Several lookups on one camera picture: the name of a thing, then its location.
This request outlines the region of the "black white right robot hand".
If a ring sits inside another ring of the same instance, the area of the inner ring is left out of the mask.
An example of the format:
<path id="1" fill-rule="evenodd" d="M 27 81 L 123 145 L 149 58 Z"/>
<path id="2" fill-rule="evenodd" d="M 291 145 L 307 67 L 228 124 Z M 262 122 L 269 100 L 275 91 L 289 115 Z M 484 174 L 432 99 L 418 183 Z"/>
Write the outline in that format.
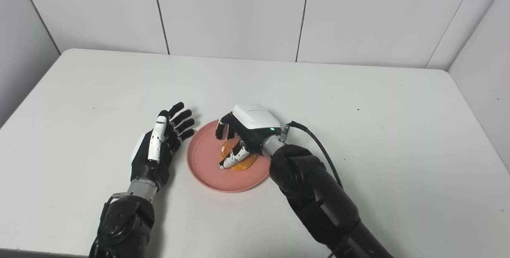
<path id="1" fill-rule="evenodd" d="M 215 136 L 222 140 L 240 138 L 226 158 L 219 162 L 220 169 L 237 165 L 249 155 L 258 154 L 272 158 L 286 143 L 281 141 L 282 128 L 279 121 L 265 107 L 255 103 L 242 103 L 224 115 L 218 122 Z"/>

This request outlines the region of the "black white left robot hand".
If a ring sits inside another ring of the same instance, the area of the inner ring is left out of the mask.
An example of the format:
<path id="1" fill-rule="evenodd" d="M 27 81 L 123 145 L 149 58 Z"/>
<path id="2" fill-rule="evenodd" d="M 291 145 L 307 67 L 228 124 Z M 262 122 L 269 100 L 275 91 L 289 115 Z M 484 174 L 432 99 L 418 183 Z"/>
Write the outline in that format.
<path id="1" fill-rule="evenodd" d="M 153 128 L 141 136 L 131 162 L 132 182 L 146 180 L 156 189 L 164 187 L 170 178 L 173 156 L 195 130 L 192 111 L 178 102 L 168 110 L 159 112 Z"/>

